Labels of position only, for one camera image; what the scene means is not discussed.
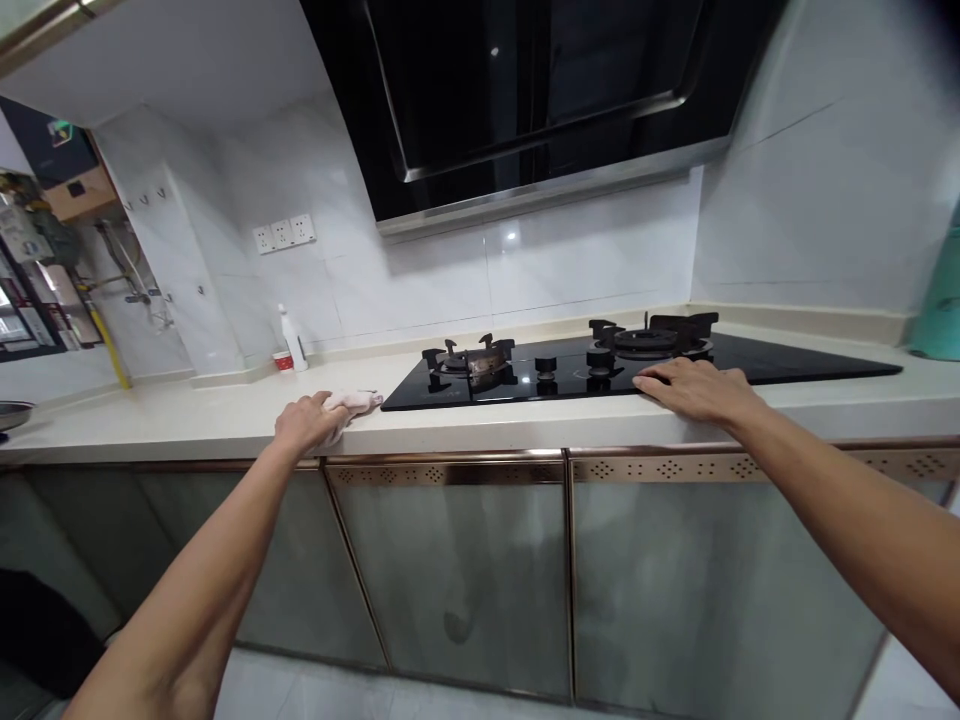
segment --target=beige countertop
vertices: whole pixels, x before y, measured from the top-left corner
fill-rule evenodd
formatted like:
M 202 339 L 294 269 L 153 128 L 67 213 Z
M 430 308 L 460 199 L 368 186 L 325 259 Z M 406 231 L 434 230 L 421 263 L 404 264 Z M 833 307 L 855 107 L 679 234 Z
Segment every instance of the beige countertop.
M 757 391 L 821 437 L 960 435 L 960 363 L 902 349 L 720 323 L 718 332 L 904 366 L 899 375 L 766 385 Z M 3 463 L 80 463 L 255 457 L 284 405 L 318 390 L 396 388 L 420 360 L 400 353 L 338 360 L 249 385 L 194 389 L 188 381 L 115 391 L 40 410 L 11 432 Z M 373 413 L 324 454 L 508 450 L 726 441 L 643 396 Z

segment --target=electrical outlet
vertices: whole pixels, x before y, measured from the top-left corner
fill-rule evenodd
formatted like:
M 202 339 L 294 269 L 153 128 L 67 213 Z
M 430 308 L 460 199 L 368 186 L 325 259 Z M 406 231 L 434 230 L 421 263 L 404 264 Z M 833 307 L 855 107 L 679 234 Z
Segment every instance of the electrical outlet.
M 277 244 L 273 240 L 273 232 L 269 225 L 253 229 L 253 239 L 257 243 L 257 252 L 264 255 L 277 249 Z
M 273 240 L 277 245 L 277 250 L 293 246 L 293 229 L 290 227 L 289 220 L 280 220 L 270 226 L 273 233 Z
M 313 220 L 309 214 L 297 215 L 295 218 L 290 218 L 290 226 L 293 228 L 294 245 L 301 245 L 317 239 L 317 236 L 313 232 Z

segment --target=hand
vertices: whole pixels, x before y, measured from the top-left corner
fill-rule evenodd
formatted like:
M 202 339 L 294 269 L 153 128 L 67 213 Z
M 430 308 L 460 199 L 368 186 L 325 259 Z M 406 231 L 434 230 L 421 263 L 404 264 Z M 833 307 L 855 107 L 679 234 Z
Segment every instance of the hand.
M 289 403 L 280 413 L 274 426 L 273 441 L 296 453 L 297 459 L 312 447 L 326 440 L 350 415 L 345 407 L 325 410 L 323 401 L 330 397 L 326 390 L 313 397 L 304 395 Z
M 768 409 L 742 370 L 717 370 L 706 360 L 676 358 L 652 365 L 641 370 L 633 384 L 675 413 L 727 430 Z

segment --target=white rag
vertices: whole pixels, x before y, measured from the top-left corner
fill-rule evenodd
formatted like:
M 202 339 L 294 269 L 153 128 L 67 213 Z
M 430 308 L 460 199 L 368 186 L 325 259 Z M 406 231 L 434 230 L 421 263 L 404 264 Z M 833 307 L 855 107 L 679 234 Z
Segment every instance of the white rag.
M 345 407 L 349 411 L 349 415 L 347 415 L 346 419 L 340 423 L 336 432 L 332 433 L 330 437 L 327 438 L 326 442 L 321 443 L 318 447 L 330 447 L 331 445 L 336 444 L 340 440 L 340 436 L 343 435 L 343 429 L 350 424 L 351 420 L 353 420 L 357 415 L 363 415 L 363 413 L 370 412 L 375 407 L 378 407 L 382 402 L 383 395 L 378 392 L 370 392 L 368 390 L 356 390 L 354 392 L 334 392 L 330 397 L 323 401 L 323 409 L 333 410 L 334 408 Z

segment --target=black glass cooktop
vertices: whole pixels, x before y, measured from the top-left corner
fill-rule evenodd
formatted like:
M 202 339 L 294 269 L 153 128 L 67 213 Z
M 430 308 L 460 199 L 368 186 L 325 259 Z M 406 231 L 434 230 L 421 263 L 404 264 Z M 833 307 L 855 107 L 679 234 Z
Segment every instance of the black glass cooktop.
M 710 336 L 713 347 L 706 355 L 719 369 L 740 368 L 751 385 L 839 380 L 895 375 L 903 368 L 833 355 L 815 350 L 749 340 L 730 335 Z M 629 360 L 616 357 L 605 377 L 594 377 L 586 352 L 594 347 L 588 337 L 517 345 L 512 360 L 482 378 L 445 375 L 427 368 L 421 360 L 382 405 L 383 411 L 420 410 L 482 403 L 558 400 L 636 393 L 633 376 L 641 368 L 664 359 Z M 556 358 L 553 380 L 538 380 L 536 358 Z

